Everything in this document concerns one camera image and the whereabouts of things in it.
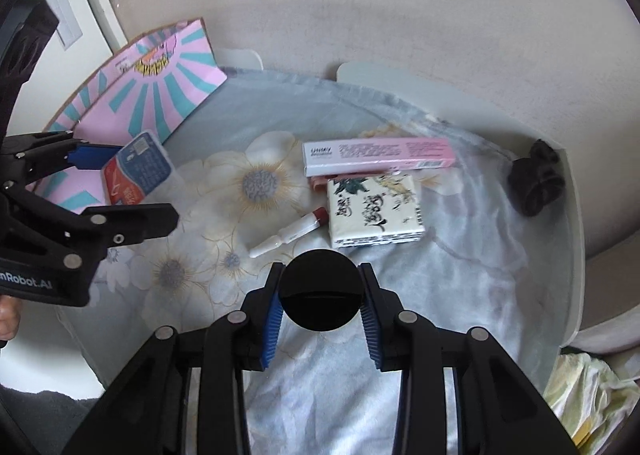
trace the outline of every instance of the pink box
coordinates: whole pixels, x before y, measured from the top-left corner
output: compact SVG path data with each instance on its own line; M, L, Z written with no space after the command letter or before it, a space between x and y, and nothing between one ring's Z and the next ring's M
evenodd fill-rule
M444 138L369 138L304 144L305 175L446 168L456 156Z

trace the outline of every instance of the gift bag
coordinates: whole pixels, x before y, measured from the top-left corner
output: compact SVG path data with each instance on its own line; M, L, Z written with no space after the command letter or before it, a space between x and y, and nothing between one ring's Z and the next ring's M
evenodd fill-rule
M225 79L204 22L179 22L143 35L113 56L69 98L48 129L121 146L149 130L162 143ZM108 204L99 171L68 168L43 180L36 193L77 213Z

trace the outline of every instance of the screw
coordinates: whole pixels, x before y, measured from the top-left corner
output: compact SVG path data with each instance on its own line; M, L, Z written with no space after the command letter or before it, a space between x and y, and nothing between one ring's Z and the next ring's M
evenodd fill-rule
M229 323L242 323L246 320L246 314L241 310L235 310L227 314L226 319L229 320Z
M82 265L82 258L75 253L69 253L63 260L67 269L78 269Z
M91 222L94 224L104 224L107 222L107 217L100 214L91 215Z
M471 337L474 340L486 341L489 339L489 333L482 327L473 327L473 329L471 329Z
M398 313L398 320L402 323L415 323L418 321L418 315L410 310L403 310Z
M168 340L174 335L174 330L168 325L163 325L159 329L156 329L156 338L159 340Z

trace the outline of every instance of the human hand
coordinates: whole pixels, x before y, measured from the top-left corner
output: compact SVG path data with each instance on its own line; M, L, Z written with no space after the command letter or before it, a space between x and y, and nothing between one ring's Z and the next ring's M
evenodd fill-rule
M22 300L0 294L0 340L12 340L18 332Z

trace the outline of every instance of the teal stripe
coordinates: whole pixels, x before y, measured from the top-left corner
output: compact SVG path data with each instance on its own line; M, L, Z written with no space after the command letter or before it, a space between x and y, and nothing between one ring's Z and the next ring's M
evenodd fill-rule
M181 65L180 62L178 62L175 66L182 74L187 77L187 79L193 84L194 87L196 87L196 89L201 90L205 94L210 94L218 88L217 85L213 85L213 83L209 83L208 81L200 79L193 72L187 69L187 67Z
M68 130L68 128L57 121L53 122L49 127L50 132L62 132L62 130Z
M164 112L162 112L162 101L160 100L160 91L158 90L158 84L154 83L154 112L156 113L156 130L158 131L158 138L161 143L171 135L171 130L164 120Z
M198 63L204 63L205 65L216 66L216 61L213 59L213 55L210 52L182 52L180 58L185 60L197 61Z
M89 87L84 87L80 91L80 99L82 99L82 105L84 105L85 109L88 109L91 106L91 99L89 99Z
M171 96L171 101L174 102L174 107L178 111L178 114L186 118L193 112L196 105L191 103L187 96L184 95L180 85L178 85L178 82L175 80L173 72L170 72L164 77L164 83L166 84L166 88Z
M49 183L47 187L42 192L42 197L48 199L49 196L54 192L54 190L62 184L62 181L65 180L69 174L67 172L56 172L51 177L49 177Z
M102 71L98 73L98 94L102 94L107 89L107 77Z
M136 106L133 107L133 114L131 114L131 121L129 122L129 134L132 138L135 138L142 132L142 118L145 115L146 90L148 87L149 85L146 83L142 85Z
M89 206L89 204L99 203L100 201L91 195L87 190L81 191L80 193L76 193L72 195L66 200L63 200L58 206L62 206L65 210L73 211L78 208L84 208Z
M65 107L62 113L72 121L78 122L80 120L80 112L71 103Z
M120 108L120 105L122 105L124 98L127 97L127 94L129 94L130 90L133 89L133 86L135 84L135 80L129 80L129 83L124 85L124 87L120 89L120 92L113 96L113 99L109 102L109 106L111 107L111 110L114 114L118 112L118 109Z
M182 39L183 44L188 44L189 42L193 42L194 40L199 40L204 37L204 29L200 28L197 31L193 31L191 34L185 36Z

